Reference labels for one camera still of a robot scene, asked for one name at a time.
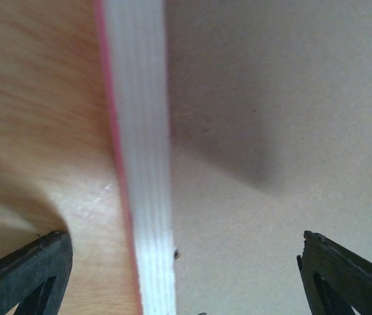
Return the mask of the pink picture frame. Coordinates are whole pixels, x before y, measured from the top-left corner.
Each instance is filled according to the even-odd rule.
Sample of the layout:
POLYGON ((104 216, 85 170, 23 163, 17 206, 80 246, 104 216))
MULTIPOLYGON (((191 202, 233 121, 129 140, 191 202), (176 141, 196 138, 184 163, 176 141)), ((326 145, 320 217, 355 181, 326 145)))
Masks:
POLYGON ((145 314, 309 314, 304 232, 372 262, 372 1, 99 1, 145 314))

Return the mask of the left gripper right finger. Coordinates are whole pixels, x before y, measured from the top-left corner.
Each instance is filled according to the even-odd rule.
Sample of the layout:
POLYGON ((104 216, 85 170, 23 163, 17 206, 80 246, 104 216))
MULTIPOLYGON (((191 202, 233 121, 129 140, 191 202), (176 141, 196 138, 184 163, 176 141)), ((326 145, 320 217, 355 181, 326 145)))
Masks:
POLYGON ((371 262, 306 230, 297 264, 312 314, 372 314, 371 262))

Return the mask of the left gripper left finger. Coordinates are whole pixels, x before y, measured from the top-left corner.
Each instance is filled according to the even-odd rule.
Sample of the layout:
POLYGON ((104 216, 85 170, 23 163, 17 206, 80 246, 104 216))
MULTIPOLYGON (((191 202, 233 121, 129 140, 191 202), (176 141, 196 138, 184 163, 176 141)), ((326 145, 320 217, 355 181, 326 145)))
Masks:
POLYGON ((73 264, 70 235, 52 231, 0 259, 0 314, 58 314, 73 264))

